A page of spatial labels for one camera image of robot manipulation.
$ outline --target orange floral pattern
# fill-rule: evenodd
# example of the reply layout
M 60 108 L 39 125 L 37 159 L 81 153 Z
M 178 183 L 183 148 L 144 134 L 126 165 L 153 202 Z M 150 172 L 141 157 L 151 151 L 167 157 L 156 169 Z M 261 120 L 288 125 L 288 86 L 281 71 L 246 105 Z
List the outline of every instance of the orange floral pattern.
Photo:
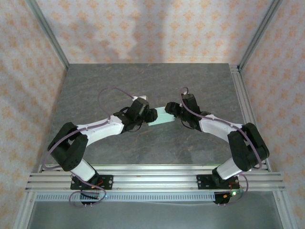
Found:
M 238 64 L 272 1 L 38 2 L 70 63 Z
M 11 229 L 41 157 L 64 67 L 24 0 L 1 1 L 0 19 L 0 228 Z
M 284 180 L 305 225 L 305 4 L 283 1 L 244 72 L 271 166 Z

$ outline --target patterned wallpaper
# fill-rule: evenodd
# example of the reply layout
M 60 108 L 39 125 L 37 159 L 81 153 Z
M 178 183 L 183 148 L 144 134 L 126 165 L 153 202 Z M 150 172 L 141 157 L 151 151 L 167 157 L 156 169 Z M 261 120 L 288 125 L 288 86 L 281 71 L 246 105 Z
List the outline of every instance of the patterned wallpaper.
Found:
M 283 1 L 246 69 L 245 83 L 275 171 L 305 228 L 305 3 Z
M 15 221 L 65 70 L 24 0 L 0 1 L 0 228 Z
M 38 0 L 70 63 L 238 64 L 272 0 Z

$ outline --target light green object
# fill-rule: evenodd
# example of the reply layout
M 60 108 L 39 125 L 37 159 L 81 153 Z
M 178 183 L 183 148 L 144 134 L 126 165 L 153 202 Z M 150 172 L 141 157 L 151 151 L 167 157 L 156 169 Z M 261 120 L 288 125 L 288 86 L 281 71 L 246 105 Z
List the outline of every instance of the light green object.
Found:
M 164 107 L 158 107 L 158 108 L 155 108 L 155 109 L 157 110 L 158 118 L 156 119 L 156 121 L 154 121 L 152 123 L 148 123 L 148 125 L 157 125 L 157 124 L 162 124 L 162 123 L 168 123 L 168 122 L 175 121 L 175 117 L 172 114 L 166 113 L 165 106 Z

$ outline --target black mounting plate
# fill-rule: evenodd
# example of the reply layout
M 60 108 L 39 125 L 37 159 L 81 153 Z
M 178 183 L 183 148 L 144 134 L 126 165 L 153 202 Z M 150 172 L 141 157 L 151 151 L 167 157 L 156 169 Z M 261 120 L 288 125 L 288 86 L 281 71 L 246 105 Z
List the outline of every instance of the black mounting plate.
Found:
M 221 183 L 220 185 L 216 186 L 215 182 L 212 180 L 212 174 L 202 174 L 202 175 L 197 175 L 197 185 L 198 189 L 239 189 L 239 181 L 237 177 L 230 177 L 227 179 L 225 182 Z
M 102 183 L 98 186 L 105 190 L 112 190 L 113 186 L 113 175 L 99 175 L 97 178 L 97 184 Z M 96 190 L 89 185 L 82 183 L 77 177 L 73 177 L 71 181 L 71 190 Z

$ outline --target gray tabletop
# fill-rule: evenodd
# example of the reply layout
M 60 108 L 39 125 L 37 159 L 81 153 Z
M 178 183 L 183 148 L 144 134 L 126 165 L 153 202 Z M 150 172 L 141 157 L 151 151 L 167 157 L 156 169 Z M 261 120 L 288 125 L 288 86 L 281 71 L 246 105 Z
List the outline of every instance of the gray tabletop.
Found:
M 235 123 L 243 123 L 228 64 L 72 64 L 57 105 L 48 143 L 63 124 L 88 124 L 106 118 L 97 95 L 117 86 L 128 93 L 146 95 L 151 108 L 179 102 L 179 89 L 188 86 L 202 111 Z M 122 92 L 106 91 L 104 107 L 113 114 L 132 101 Z M 110 164 L 221 164 L 231 157 L 229 145 L 210 134 L 182 126 L 181 122 L 143 125 L 95 142 L 84 159 L 92 165 Z M 55 164 L 49 158 L 48 164 Z

